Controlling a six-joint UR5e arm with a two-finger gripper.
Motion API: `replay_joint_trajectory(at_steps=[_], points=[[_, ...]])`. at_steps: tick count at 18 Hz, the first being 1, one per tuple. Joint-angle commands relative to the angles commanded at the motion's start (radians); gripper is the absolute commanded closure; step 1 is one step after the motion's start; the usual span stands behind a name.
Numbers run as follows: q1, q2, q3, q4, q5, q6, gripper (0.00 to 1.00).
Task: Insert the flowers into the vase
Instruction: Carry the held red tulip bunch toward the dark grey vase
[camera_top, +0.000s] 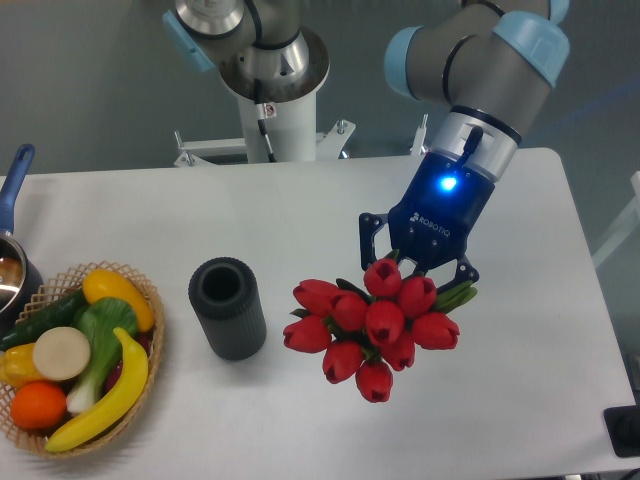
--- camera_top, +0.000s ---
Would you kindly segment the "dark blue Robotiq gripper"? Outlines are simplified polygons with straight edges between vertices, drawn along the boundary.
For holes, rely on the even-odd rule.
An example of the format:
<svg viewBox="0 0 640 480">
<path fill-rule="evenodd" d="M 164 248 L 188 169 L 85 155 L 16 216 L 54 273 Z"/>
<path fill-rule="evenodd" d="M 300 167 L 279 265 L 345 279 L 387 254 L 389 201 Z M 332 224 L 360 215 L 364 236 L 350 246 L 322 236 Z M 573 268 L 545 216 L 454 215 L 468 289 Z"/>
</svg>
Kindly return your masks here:
<svg viewBox="0 0 640 480">
<path fill-rule="evenodd" d="M 378 260 L 375 238 L 387 226 L 391 250 L 386 258 L 409 259 L 424 272 L 456 260 L 454 277 L 437 288 L 439 295 L 467 281 L 477 282 L 479 272 L 465 255 L 467 240 L 494 189 L 480 173 L 444 155 L 427 153 L 389 214 L 359 215 L 362 270 Z"/>
</svg>

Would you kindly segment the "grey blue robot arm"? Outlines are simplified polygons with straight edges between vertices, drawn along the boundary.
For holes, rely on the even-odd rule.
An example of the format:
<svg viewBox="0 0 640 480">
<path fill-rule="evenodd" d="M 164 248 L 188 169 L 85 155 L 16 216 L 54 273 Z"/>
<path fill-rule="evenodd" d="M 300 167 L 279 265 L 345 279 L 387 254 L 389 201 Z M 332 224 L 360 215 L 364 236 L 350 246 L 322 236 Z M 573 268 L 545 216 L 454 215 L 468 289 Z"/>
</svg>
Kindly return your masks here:
<svg viewBox="0 0 640 480">
<path fill-rule="evenodd" d="M 440 100 L 449 113 L 388 213 L 359 218 L 360 261 L 375 262 L 387 229 L 399 260 L 419 272 L 454 263 L 454 283 L 476 281 L 467 240 L 496 183 L 555 87 L 570 46 L 564 1 L 465 1 L 434 29 L 399 31 L 384 55 L 390 88 Z M 252 163 L 311 161 L 340 151 L 316 129 L 317 94 L 330 60 L 300 21 L 296 1 L 178 1 L 163 17 L 176 49 L 198 71 L 215 69 L 239 107 Z"/>
</svg>

